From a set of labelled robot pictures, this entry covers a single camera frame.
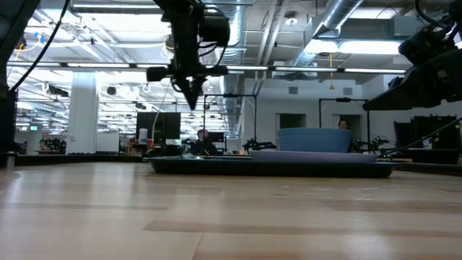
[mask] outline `white pillar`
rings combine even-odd
[[[100,88],[95,74],[74,72],[69,107],[66,154],[96,152]]]
[[[30,124],[29,138],[27,139],[26,155],[38,155],[40,150],[40,140],[43,138],[43,125]]]

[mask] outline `black cable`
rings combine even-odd
[[[207,44],[207,45],[199,45],[199,48],[210,48],[212,46],[215,46],[217,43],[210,43],[210,44]]]
[[[225,54],[225,51],[226,51],[226,47],[228,47],[228,44],[226,44],[225,47],[223,48],[222,54],[219,56],[219,60],[217,64],[215,64],[214,68],[218,67],[219,63],[222,62],[223,55]]]
[[[425,14],[422,9],[420,8],[420,0],[415,0],[415,6],[416,6],[416,11],[417,11],[417,14],[419,14],[420,17],[422,17],[424,20],[426,20],[427,22],[431,23],[432,25],[435,25],[435,26],[438,26],[438,27],[441,27],[442,29],[445,29],[447,30],[448,29],[448,26],[445,25],[444,23],[442,22],[439,22],[431,17],[429,17],[427,14]]]
[[[402,150],[407,149],[407,148],[409,148],[409,147],[412,147],[413,145],[418,144],[418,143],[424,141],[425,139],[428,139],[428,138],[430,138],[430,137],[432,137],[432,136],[438,134],[439,132],[441,132],[442,130],[448,128],[449,126],[452,126],[453,124],[458,123],[459,121],[462,121],[462,117],[460,117],[459,119],[456,119],[456,120],[454,120],[454,121],[448,123],[447,125],[441,127],[440,129],[437,129],[436,131],[432,132],[431,134],[428,134],[427,136],[424,136],[424,137],[422,137],[421,139],[419,139],[419,140],[417,140],[417,141],[415,141],[415,142],[412,142],[411,144],[405,145],[405,146],[403,146],[403,147],[399,147],[398,149],[393,149],[393,150],[388,151],[388,152],[386,152],[386,153],[384,153],[384,154],[382,154],[382,155],[389,155],[390,153],[399,152],[399,151],[402,151]]]
[[[56,35],[56,33],[58,32],[58,30],[59,30],[59,28],[61,26],[61,21],[62,21],[64,15],[66,14],[67,7],[69,6],[69,2],[70,2],[70,0],[66,0],[66,2],[64,3],[63,10],[61,11],[61,15],[59,17],[59,21],[56,23],[55,29],[51,33],[50,38],[48,39],[48,42],[45,44],[45,46],[43,46],[43,50],[40,52],[40,54],[38,54],[38,57],[36,58],[34,63],[30,66],[30,68],[26,71],[26,73],[24,73],[24,75],[22,75],[21,79],[19,79],[18,82],[16,82],[16,84],[9,90],[8,95],[13,95],[14,94],[14,92],[17,90],[17,88],[26,80],[26,78],[29,76],[30,72],[32,72],[32,70],[35,69],[37,64],[40,62],[42,57],[45,55],[46,50],[48,50],[48,47],[50,47],[51,42],[55,38],[55,35]]]
[[[459,28],[461,27],[460,24],[457,24],[455,27],[454,27],[454,30],[452,32],[450,32],[449,36],[448,36],[448,39],[446,40],[454,40],[454,37],[457,35],[457,33],[459,32]]]
[[[205,55],[212,53],[213,51],[215,51],[216,48],[217,45],[215,45],[210,51],[202,53],[201,55],[199,55],[199,57],[204,57]]]
[[[175,90],[175,91],[178,92],[178,93],[183,93],[183,91],[181,91],[181,90],[179,90],[179,89],[177,89],[177,88],[175,87],[175,84],[173,84],[173,80],[172,80],[172,79],[170,79],[170,84],[172,85],[173,90]]]
[[[385,7],[384,10],[380,11],[380,13],[377,14],[377,16],[375,17],[376,19],[382,14],[384,13],[384,11],[386,11],[387,9],[392,9],[393,11],[395,11],[396,15],[399,15],[398,11],[396,11],[396,9],[394,9],[393,7],[391,6],[388,6],[388,7]]]

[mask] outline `wooden floor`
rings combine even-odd
[[[16,168],[0,172],[0,259],[462,259],[462,178]]]

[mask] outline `ceiling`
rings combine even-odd
[[[43,44],[48,40],[53,31],[54,23],[57,21],[59,9],[64,1],[62,0],[42,0],[41,7],[36,10],[32,19],[29,21],[25,31],[27,45],[24,51],[15,51],[10,61],[34,61],[41,52]],[[95,4],[104,1],[74,0],[73,4]],[[150,4],[152,1],[109,1],[112,4]],[[217,4],[226,13],[228,9],[235,7],[237,1],[204,1],[208,4]],[[257,63],[258,52],[263,38],[264,26],[267,22],[272,22],[269,38],[272,33],[277,33],[275,43],[271,53],[269,53],[268,64],[275,61],[290,62],[305,48],[304,39],[305,26],[311,17],[321,14],[326,9],[326,2],[316,1],[290,1],[285,13],[294,12],[297,19],[295,25],[286,25],[282,22],[279,30],[276,29],[277,11],[282,7],[278,5],[273,21],[267,21],[268,10],[274,1],[269,0],[241,0],[236,16],[242,14],[242,24],[232,25],[232,34],[236,34],[238,43],[228,48],[229,52],[235,52],[237,59],[225,61],[227,64],[249,64]],[[435,11],[448,1],[426,0],[427,11]],[[350,19],[370,19],[389,20],[399,12],[403,15],[413,16],[413,1],[364,1],[356,9]],[[50,62],[93,62],[93,63],[151,63],[167,64],[170,63],[172,54],[166,51],[164,41],[170,33],[168,23],[160,22],[161,14],[151,9],[145,9],[136,14],[132,9],[125,8],[117,10],[118,13],[109,12],[104,9],[95,12],[89,7],[70,9],[64,17],[63,24],[56,35],[51,47],[47,50],[42,61]],[[220,51],[212,52],[205,56],[201,61],[205,64],[214,64]],[[352,68],[387,68],[387,69],[407,69],[410,64],[406,59],[396,55],[373,55],[373,54],[354,54],[354,53],[332,53],[331,56],[317,55],[313,61],[318,66],[341,66]],[[8,68],[9,85],[14,83],[25,72],[22,67]],[[19,89],[19,99],[22,106],[18,106],[18,114],[21,116],[18,121],[36,121],[35,118],[47,116],[56,118],[59,128],[53,126],[45,127],[46,131],[60,134],[66,131],[67,116],[69,114],[69,99],[56,97],[47,93],[47,87],[52,85],[67,91],[71,95],[72,71],[42,70],[36,69],[27,78]],[[184,112],[182,120],[182,130],[185,134],[193,134],[202,126],[201,112],[202,105],[198,105],[194,115],[191,116],[186,100],[181,93],[176,92],[169,80],[161,82],[146,82],[143,72],[119,72],[101,71],[95,74],[98,84],[101,86],[100,97],[100,131],[120,131],[123,133],[133,133],[135,112],[140,111],[135,107],[136,102],[146,106],[142,111],[164,111],[164,112]],[[240,74],[237,78],[252,77],[253,74]],[[329,73],[320,73],[313,82],[323,82],[330,79]],[[356,85],[367,81],[370,76],[359,74],[336,74],[336,79],[353,79]],[[280,90],[271,84],[272,79],[267,79],[263,91],[265,95],[277,96]],[[229,92],[231,82],[227,78],[209,78],[204,84],[205,94],[222,94]],[[244,93],[248,91],[244,87],[244,80],[232,82],[235,92]],[[117,94],[109,95],[108,87],[115,87]],[[237,123],[240,114],[240,100],[223,100],[219,97],[210,103],[211,107],[207,111],[206,126],[215,131],[228,131],[231,137],[238,133]],[[108,116],[119,118],[118,123],[107,123]]]

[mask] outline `ventilation duct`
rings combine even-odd
[[[244,8],[242,6],[227,6],[220,5],[219,9],[225,13],[225,16],[230,18],[231,36],[229,47],[242,47],[243,46],[243,25],[244,25]],[[243,52],[241,48],[233,48],[226,50],[223,55],[222,64],[242,64]],[[224,76],[223,91],[224,93],[238,93],[237,86],[239,85],[239,74],[228,74]],[[229,136],[235,136],[237,132],[237,125],[239,123],[240,109],[236,108],[236,100],[234,98],[226,98],[225,110],[229,115],[228,127],[230,129]]]
[[[355,9],[361,5],[363,0],[330,0],[324,13],[311,18],[307,24],[305,38],[307,44],[313,36],[326,33],[330,30],[338,30],[345,23]],[[293,60],[290,66],[308,66],[314,60],[317,53],[302,50]],[[300,73],[290,73],[283,76],[289,81],[295,80]]]

